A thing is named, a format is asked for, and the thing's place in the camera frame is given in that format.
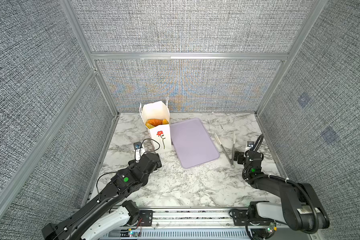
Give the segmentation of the striped croissant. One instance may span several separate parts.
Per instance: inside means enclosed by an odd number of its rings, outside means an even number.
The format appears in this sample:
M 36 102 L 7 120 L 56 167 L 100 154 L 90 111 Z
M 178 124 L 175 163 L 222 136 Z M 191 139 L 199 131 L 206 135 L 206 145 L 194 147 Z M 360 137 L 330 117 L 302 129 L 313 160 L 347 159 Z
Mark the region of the striped croissant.
M 148 129 L 153 129 L 155 126 L 153 126 L 152 124 L 150 124 L 150 123 L 146 123 L 145 124 L 146 125 L 146 127 L 148 128 Z

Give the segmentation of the orange triangular pastry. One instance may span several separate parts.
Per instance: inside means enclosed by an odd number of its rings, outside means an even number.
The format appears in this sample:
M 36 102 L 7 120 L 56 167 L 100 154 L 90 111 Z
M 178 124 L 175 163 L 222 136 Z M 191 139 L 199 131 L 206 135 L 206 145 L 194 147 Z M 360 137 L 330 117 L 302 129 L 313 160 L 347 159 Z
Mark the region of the orange triangular pastry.
M 149 119 L 146 121 L 146 125 L 150 125 L 153 127 L 157 127 L 162 124 L 163 124 L 163 120 L 160 120 L 160 119 Z

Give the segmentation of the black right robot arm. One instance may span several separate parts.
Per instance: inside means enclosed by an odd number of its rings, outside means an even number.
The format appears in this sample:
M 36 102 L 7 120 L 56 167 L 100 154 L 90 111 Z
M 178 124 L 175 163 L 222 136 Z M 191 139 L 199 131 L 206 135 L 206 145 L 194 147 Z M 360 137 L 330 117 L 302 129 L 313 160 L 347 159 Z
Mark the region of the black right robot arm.
M 280 198 L 280 204 L 267 201 L 252 201 L 248 207 L 247 220 L 256 224 L 276 222 L 287 225 L 294 231 L 314 234 L 327 229 L 330 219 L 315 190 L 308 183 L 267 175 L 262 171 L 264 154 L 252 149 L 235 151 L 234 162 L 243 165 L 242 177 L 252 188 L 262 190 Z

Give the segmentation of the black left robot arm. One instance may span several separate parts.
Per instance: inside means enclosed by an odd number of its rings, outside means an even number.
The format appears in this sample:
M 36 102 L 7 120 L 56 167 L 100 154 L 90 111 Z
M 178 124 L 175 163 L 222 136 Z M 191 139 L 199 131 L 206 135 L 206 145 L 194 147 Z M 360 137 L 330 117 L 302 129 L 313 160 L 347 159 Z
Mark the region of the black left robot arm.
M 96 240 L 113 228 L 134 225 L 139 220 L 136 203 L 127 200 L 144 187 L 150 174 L 162 167 L 158 154 L 144 153 L 115 172 L 110 182 L 72 216 L 42 229 L 45 240 Z

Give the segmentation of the lilac plastic tray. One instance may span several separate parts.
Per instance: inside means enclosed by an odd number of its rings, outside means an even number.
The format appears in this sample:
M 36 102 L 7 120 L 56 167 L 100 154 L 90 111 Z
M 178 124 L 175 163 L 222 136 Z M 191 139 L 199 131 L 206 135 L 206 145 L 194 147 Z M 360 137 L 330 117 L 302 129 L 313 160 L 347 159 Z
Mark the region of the lilac plastic tray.
M 199 118 L 173 123 L 170 130 L 174 149 L 183 168 L 193 168 L 220 157 L 220 152 Z

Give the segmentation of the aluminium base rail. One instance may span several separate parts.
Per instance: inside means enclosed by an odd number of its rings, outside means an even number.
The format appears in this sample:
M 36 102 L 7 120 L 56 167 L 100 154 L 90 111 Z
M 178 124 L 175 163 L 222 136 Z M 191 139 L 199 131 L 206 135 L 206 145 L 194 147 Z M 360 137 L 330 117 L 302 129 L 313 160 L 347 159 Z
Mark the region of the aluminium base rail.
M 249 227 L 250 224 L 263 226 L 266 223 L 279 223 L 294 231 L 314 234 L 319 229 L 328 227 L 328 218 L 318 208 L 309 205 L 295 208 L 293 206 L 270 202 L 252 202 L 246 209 L 220 210 L 140 210 L 135 202 L 126 201 L 110 214 L 106 203 L 96 203 L 91 208 L 80 209 L 66 221 L 53 227 L 55 240 L 96 240 L 117 227 L 151 226 L 153 222 L 168 222 L 175 226 L 190 225 L 200 222 L 207 226 L 208 222 L 227 223 L 231 218 L 235 226 Z

